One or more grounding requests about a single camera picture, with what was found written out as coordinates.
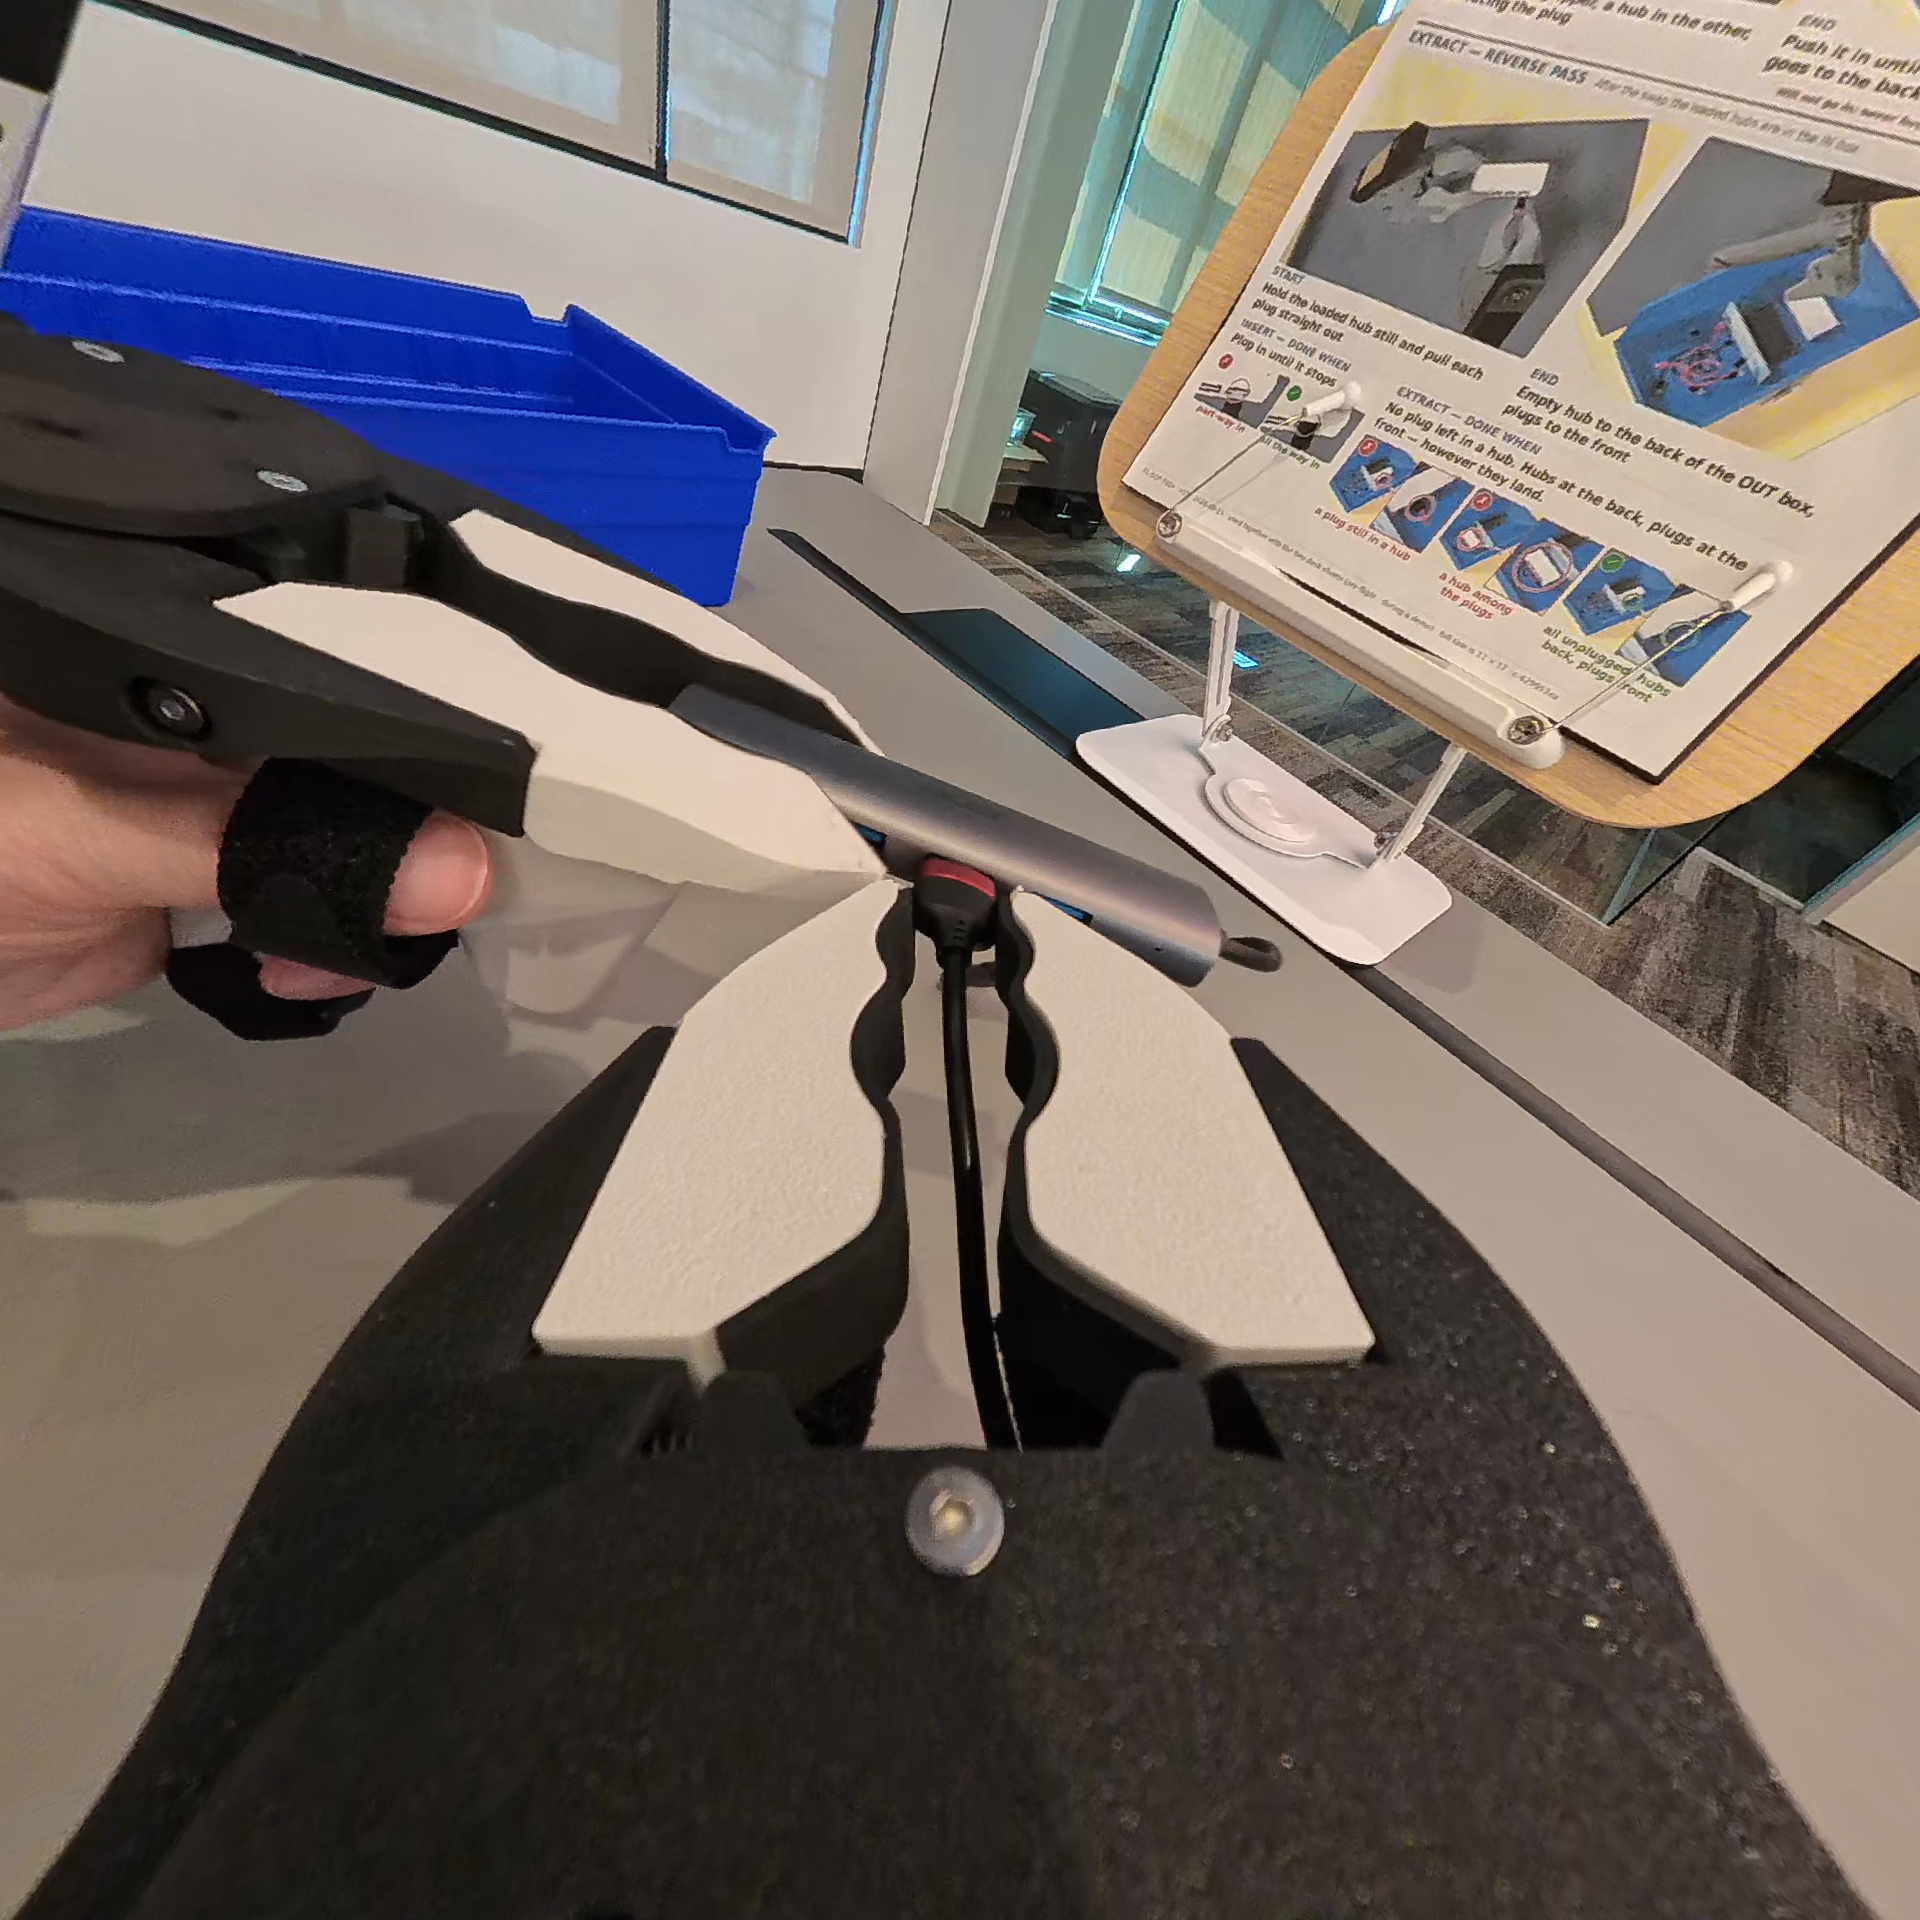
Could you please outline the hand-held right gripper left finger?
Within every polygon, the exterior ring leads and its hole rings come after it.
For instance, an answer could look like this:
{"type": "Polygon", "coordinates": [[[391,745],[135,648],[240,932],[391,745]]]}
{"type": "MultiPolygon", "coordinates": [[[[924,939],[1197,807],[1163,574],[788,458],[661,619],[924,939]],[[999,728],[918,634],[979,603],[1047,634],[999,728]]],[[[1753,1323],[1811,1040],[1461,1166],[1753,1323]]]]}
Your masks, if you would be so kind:
{"type": "Polygon", "coordinates": [[[885,1346],[911,972],[910,894],[877,881],[688,1010],[535,1316],[541,1354],[825,1388],[885,1346]]]}

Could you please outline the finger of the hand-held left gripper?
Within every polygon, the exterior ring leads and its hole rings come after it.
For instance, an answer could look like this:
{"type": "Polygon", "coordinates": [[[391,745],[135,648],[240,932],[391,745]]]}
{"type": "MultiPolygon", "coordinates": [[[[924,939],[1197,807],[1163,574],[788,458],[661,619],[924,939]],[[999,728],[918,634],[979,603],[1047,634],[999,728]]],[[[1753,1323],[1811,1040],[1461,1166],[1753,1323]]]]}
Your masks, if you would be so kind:
{"type": "Polygon", "coordinates": [[[463,513],[446,526],[446,603],[625,699],[665,710],[705,688],[872,745],[827,688],[727,618],[491,513],[463,513]]]}
{"type": "Polygon", "coordinates": [[[528,841],[665,883],[840,898],[883,876],[806,778],[676,715],[589,688],[476,615],[408,592],[277,584],[219,611],[518,731],[528,841]]]}

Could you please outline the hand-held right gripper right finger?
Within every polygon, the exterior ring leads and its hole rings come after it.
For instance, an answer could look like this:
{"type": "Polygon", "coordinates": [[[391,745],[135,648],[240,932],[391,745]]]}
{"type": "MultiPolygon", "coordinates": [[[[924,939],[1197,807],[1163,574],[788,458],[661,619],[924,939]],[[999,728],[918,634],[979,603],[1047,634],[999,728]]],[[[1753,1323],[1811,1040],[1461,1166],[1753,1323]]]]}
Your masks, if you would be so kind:
{"type": "Polygon", "coordinates": [[[1036,897],[1006,903],[1021,1099],[999,1222],[999,1345],[1121,1396],[1149,1369],[1365,1360],[1375,1332],[1247,1063],[1145,960],[1036,897]]]}

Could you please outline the blue plastic bin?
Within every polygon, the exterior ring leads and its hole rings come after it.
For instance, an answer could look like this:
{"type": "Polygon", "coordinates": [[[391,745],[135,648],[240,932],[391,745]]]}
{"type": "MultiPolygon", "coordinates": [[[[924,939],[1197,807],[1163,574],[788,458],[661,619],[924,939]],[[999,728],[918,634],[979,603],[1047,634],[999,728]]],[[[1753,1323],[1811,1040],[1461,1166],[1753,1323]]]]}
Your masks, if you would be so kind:
{"type": "Polygon", "coordinates": [[[720,609],[775,430],[581,307],[48,209],[5,312],[310,404],[720,609]]]}

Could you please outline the black usb cable red plug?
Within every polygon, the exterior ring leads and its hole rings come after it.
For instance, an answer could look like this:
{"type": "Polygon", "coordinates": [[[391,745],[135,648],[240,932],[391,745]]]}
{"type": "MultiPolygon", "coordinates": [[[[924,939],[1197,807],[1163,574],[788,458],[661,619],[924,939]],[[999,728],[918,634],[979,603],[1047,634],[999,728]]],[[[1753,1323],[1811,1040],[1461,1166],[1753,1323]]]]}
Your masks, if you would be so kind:
{"type": "Polygon", "coordinates": [[[985,1447],[1017,1449],[1017,1420],[1000,1377],[992,1313],[985,1183],[968,1040],[968,975],[975,954],[992,946],[997,907],[997,886],[985,873],[937,856],[920,862],[913,879],[913,923],[927,939],[940,968],[943,1106],[967,1372],[985,1447]]]}

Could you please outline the grey usb hub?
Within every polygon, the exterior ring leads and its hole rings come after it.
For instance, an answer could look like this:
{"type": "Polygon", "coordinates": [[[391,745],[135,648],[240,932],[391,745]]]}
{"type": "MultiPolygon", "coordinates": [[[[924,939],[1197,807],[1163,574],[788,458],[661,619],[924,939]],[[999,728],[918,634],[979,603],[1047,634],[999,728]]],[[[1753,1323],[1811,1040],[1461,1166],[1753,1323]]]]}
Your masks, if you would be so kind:
{"type": "Polygon", "coordinates": [[[1262,975],[1283,964],[1265,937],[1224,932],[1199,886],[1083,835],[708,688],[683,691],[670,712],[805,774],[857,831],[883,836],[888,859],[945,857],[1004,892],[1043,897],[1185,988],[1221,962],[1262,975]]]}

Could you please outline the person's left hand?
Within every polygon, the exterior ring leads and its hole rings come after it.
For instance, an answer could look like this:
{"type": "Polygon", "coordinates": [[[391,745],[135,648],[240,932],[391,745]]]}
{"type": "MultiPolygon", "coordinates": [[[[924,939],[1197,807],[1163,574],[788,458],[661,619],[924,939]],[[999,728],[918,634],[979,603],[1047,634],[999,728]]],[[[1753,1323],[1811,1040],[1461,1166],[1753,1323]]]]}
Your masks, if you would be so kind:
{"type": "Polygon", "coordinates": [[[307,761],[253,770],[5,705],[1,1027],[165,972],[248,1040],[313,1039],[413,986],[488,905],[479,831],[307,761]]]}

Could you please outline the wooden book stand white base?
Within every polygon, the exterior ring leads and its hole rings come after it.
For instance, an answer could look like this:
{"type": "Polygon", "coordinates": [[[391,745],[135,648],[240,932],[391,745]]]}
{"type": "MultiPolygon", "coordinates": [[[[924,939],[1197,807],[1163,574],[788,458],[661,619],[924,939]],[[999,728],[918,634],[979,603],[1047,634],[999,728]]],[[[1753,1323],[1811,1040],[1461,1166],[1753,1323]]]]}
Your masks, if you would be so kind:
{"type": "Polygon", "coordinates": [[[1447,886],[1409,848],[1468,758],[1600,825],[1691,825],[1774,787],[1915,660],[1912,571],[1891,611],[1840,615],[1836,632],[1756,686],[1667,778],[1641,779],[1576,743],[1535,767],[1491,752],[1447,713],[1405,705],[1400,688],[1350,673],[1166,551],[1158,513],[1124,473],[1201,355],[1201,320],[1219,320],[1257,266],[1387,31],[1361,36],[1310,86],[1102,452],[1099,494],[1115,532],[1209,599],[1205,710],[1076,738],[1085,768],[1124,801],[1320,952],[1361,968],[1448,911],[1447,886]]]}

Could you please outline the black rolling cabinet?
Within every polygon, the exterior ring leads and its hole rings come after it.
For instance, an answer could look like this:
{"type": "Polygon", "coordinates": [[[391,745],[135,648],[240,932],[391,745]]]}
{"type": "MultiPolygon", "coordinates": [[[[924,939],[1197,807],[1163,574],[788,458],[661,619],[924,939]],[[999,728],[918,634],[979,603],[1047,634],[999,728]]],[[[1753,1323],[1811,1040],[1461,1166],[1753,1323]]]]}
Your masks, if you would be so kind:
{"type": "Polygon", "coordinates": [[[1091,539],[1102,521],[1097,462],[1120,400],[1080,377],[1028,370],[1020,407],[1028,414],[1021,446],[1037,455],[1015,508],[1028,523],[1091,539]]]}

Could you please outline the printed instruction sheet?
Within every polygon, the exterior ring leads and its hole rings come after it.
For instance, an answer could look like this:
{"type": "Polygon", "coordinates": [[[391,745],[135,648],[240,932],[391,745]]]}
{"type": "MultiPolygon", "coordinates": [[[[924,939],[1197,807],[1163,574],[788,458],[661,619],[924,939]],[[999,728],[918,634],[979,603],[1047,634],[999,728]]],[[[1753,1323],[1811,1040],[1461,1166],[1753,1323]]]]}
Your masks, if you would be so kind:
{"type": "Polygon", "coordinates": [[[1124,483],[1535,767],[1667,778],[1915,571],[1915,6],[1404,6],[1124,483]]]}

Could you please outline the interior window grey frame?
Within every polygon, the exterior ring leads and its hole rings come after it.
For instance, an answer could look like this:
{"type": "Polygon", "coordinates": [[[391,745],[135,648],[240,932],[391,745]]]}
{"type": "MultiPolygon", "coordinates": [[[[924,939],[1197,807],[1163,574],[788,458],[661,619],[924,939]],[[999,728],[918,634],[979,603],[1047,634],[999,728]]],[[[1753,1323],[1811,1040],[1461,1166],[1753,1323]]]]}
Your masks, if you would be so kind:
{"type": "Polygon", "coordinates": [[[165,24],[845,242],[885,2],[157,2],[165,24]]]}

